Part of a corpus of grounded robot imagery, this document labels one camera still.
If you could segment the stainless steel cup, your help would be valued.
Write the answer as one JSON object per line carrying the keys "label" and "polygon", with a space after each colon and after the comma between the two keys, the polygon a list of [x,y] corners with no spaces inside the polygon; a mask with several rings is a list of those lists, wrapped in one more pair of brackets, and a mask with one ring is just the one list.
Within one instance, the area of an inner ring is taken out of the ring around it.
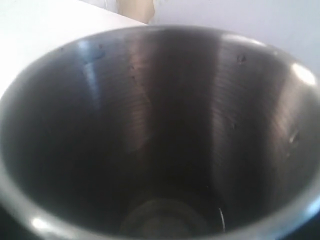
{"label": "stainless steel cup", "polygon": [[320,82],[231,32],[140,26],[0,95],[0,205],[45,240],[277,240],[320,210]]}

